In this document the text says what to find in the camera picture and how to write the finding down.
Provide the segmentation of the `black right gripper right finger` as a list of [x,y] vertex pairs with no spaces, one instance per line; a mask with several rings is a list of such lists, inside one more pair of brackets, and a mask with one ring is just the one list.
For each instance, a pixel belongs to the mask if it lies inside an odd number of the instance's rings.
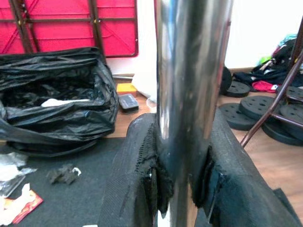
[[301,227],[286,196],[269,187],[220,109],[202,174],[196,227]]

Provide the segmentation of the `black garbage bag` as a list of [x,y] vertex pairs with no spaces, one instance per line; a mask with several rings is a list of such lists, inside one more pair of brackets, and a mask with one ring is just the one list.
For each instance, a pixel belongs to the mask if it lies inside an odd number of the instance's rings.
[[[46,100],[89,99],[42,107]],[[115,130],[118,94],[100,49],[0,55],[0,140],[54,157],[85,150]]]

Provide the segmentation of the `orange flat box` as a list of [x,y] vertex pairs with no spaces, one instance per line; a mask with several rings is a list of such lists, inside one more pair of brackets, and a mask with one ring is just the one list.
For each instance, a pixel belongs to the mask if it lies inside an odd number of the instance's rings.
[[116,91],[119,95],[131,94],[133,96],[137,96],[137,89],[132,83],[118,83]]

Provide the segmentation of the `white crumpled tissue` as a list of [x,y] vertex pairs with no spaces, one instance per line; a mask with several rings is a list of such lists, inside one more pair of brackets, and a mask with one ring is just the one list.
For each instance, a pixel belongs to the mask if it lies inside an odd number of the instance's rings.
[[0,197],[0,226],[6,226],[12,223],[15,217],[31,201],[29,183],[23,186],[22,194],[17,199],[13,200],[7,207],[5,207],[5,198]]

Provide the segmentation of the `chrome broom with white grip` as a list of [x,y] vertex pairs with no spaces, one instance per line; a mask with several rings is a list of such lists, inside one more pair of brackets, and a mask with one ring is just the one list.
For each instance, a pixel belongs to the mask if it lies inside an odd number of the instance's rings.
[[234,0],[156,0],[159,158],[172,180],[168,227],[193,227]]

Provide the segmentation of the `orange paper packet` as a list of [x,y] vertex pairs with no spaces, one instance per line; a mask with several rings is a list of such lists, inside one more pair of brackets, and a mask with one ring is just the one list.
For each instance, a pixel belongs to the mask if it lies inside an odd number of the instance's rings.
[[[22,209],[22,211],[15,217],[15,219],[10,224],[19,224],[29,213],[34,211],[43,202],[43,199],[32,189],[30,189],[30,195],[31,195],[32,201],[29,202]],[[6,200],[5,207],[7,207],[14,199],[5,198],[5,200]]]

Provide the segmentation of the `white plastic bag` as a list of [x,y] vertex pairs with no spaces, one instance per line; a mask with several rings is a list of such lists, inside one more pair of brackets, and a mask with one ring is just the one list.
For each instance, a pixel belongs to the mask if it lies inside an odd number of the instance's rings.
[[157,103],[157,77],[154,72],[138,72],[132,79],[136,90],[150,101]]

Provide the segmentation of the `pile of dark clothes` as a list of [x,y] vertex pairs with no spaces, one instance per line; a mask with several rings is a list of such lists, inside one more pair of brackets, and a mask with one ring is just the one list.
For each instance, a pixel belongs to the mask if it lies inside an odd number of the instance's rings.
[[251,92],[275,93],[288,74],[296,38],[297,34],[286,35],[270,56],[261,58],[251,72],[234,73],[234,79],[249,86]]

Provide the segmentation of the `black remote control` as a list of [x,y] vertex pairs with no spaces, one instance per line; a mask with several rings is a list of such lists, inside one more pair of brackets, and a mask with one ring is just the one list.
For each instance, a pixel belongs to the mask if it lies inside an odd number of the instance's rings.
[[119,104],[125,113],[139,110],[139,104],[132,94],[120,95]]

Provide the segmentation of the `black crumpled rag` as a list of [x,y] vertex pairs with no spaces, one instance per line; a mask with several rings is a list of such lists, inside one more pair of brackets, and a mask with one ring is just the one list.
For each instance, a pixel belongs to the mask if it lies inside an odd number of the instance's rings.
[[80,175],[81,171],[79,168],[73,164],[65,164],[60,168],[50,170],[46,177],[50,184],[65,183],[70,185],[76,181]]

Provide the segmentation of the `crumpled clear plastic film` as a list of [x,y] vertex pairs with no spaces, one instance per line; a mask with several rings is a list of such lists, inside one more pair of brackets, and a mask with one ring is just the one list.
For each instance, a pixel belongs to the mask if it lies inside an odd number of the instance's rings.
[[0,154],[0,198],[9,197],[27,174],[37,169],[26,167],[27,156],[15,152]]

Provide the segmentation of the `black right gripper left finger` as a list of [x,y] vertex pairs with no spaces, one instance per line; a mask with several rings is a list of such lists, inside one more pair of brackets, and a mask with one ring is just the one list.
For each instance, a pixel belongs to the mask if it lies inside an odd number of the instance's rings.
[[101,199],[98,227],[155,227],[173,181],[157,152],[156,114],[133,120],[116,154]]

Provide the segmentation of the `red folded table brown frame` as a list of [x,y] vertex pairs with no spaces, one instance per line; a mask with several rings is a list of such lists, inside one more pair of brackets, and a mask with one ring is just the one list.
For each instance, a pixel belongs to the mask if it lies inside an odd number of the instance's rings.
[[91,46],[137,56],[137,0],[0,0],[0,54]]

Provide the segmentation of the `black weight plate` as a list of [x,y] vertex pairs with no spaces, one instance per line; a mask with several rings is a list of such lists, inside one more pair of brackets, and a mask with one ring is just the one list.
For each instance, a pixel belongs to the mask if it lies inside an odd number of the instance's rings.
[[303,89],[289,86],[284,94],[283,104],[302,104],[303,105]]
[[228,97],[246,97],[250,92],[250,87],[238,81],[232,81],[230,87],[224,93]]
[[303,141],[293,137],[282,126],[279,120],[268,120],[261,126],[263,132],[270,138],[281,143],[303,147]]
[[239,110],[248,117],[259,120],[274,101],[269,96],[247,96],[241,99]]
[[232,129],[249,131],[255,125],[257,120],[245,115],[240,111],[239,107],[240,104],[238,103],[226,103],[219,106],[219,109]]

